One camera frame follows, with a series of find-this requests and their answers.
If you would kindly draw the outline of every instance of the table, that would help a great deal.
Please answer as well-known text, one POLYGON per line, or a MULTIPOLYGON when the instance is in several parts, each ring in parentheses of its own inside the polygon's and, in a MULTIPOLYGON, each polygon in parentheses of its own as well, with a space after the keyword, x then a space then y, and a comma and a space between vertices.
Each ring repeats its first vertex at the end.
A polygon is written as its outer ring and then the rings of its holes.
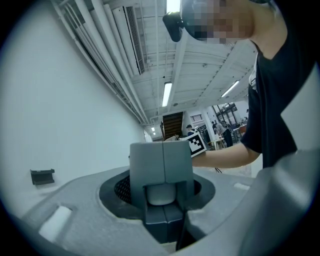
POLYGON ((239 141, 238 136, 237 136, 237 132, 239 133, 240 139, 241 139, 242 138, 241 132, 245 133, 246 129, 247 129, 246 124, 241 125, 240 127, 236 128, 236 129, 233 129, 233 132, 234 132, 234 135, 235 135, 237 141, 239 141))
POLYGON ((220 139, 215 139, 215 140, 213 140, 213 141, 210 141, 210 143, 212 144, 214 144, 214 149, 215 150, 218 150, 218 148, 217 148, 217 143, 218 142, 221 142, 221 144, 222 144, 222 147, 223 148, 225 148, 225 145, 224 145, 224 143, 222 142, 224 140, 224 138, 220 138, 220 139))

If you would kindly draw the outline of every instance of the air conditioning unit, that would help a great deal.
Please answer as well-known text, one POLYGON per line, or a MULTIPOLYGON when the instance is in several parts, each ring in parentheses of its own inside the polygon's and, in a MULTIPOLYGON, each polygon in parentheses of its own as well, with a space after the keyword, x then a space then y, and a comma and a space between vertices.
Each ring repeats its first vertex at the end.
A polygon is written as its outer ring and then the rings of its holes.
POLYGON ((141 75, 145 72, 145 63, 135 8, 122 6, 112 13, 132 72, 134 75, 141 75))

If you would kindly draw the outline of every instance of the black wall bracket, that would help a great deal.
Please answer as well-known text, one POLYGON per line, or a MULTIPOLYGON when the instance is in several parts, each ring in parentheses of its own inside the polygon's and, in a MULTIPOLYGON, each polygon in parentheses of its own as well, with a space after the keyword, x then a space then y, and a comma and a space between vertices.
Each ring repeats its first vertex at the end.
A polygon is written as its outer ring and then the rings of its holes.
POLYGON ((32 184, 35 186, 54 183, 55 180, 52 174, 55 172, 54 169, 50 170, 30 170, 32 184))

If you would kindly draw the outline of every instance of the black headset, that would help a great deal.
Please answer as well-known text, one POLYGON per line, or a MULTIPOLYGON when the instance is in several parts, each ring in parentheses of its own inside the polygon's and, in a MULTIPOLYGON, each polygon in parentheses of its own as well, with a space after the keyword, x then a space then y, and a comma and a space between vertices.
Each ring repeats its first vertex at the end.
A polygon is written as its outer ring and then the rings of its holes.
MULTIPOLYGON (((168 12, 162 18, 169 35, 174 42, 179 42, 182 36, 182 30, 185 30, 195 39, 199 41, 206 41, 208 37, 206 26, 206 10, 208 8, 209 0, 182 0, 181 11, 168 12), (201 25, 197 22, 197 15, 201 14, 201 25)), ((270 0, 250 0, 258 4, 269 3, 270 0)))

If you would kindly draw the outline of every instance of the fluorescent light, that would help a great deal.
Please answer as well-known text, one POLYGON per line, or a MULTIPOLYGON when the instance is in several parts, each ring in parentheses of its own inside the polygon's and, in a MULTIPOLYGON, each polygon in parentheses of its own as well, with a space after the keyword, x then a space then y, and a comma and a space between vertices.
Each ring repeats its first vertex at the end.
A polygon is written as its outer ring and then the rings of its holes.
POLYGON ((180 12, 180 0, 166 0, 166 12, 180 12))
POLYGON ((233 85, 231 85, 231 87, 230 87, 224 94, 222 94, 221 97, 223 98, 224 96, 226 96, 238 83, 239 83, 238 80, 235 81, 235 82, 233 83, 233 85))
POLYGON ((166 107, 168 105, 168 100, 171 92, 172 82, 167 82, 164 84, 164 93, 163 93, 163 102, 162 107, 166 107))

